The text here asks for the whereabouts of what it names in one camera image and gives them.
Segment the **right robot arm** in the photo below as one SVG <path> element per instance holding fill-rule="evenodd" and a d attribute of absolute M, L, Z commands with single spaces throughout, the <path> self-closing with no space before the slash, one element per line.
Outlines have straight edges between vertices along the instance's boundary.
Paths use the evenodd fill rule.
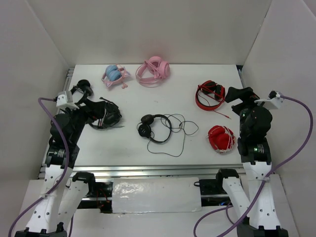
<path fill-rule="evenodd" d="M 237 149 L 246 172 L 246 194 L 236 172 L 221 169 L 215 181 L 220 193 L 227 193 L 236 211 L 238 220 L 233 224 L 239 237 L 286 237 L 288 231 L 278 219 L 269 172 L 272 170 L 270 147 L 266 138 L 273 120 L 272 114 L 250 87 L 228 89 L 225 101 L 236 99 L 242 102 L 232 106 L 239 116 Z"/>

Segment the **black Panasonic wired headphones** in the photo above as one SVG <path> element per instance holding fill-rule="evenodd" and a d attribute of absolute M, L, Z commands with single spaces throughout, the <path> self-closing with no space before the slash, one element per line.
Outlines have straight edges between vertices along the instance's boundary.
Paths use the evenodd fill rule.
<path fill-rule="evenodd" d="M 148 140 L 146 149 L 150 154 L 178 158 L 183 154 L 186 138 L 195 136 L 199 126 L 182 114 L 154 114 L 144 115 L 137 131 Z"/>

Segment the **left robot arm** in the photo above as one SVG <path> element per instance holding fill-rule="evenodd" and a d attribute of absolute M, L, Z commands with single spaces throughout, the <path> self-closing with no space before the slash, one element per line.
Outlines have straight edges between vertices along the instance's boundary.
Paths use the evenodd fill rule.
<path fill-rule="evenodd" d="M 46 154 L 44 184 L 39 198 L 27 207 L 19 220 L 29 210 L 32 216 L 24 230 L 9 229 L 14 237 L 69 237 L 73 215 L 81 199 L 93 196 L 97 191 L 95 177 L 89 172 L 72 174 L 79 153 L 77 142 L 89 120 L 96 121 L 105 114 L 104 102 L 81 99 L 77 103 L 57 97 L 54 99 L 62 113 L 52 115 L 43 106 L 51 119 L 51 137 Z"/>

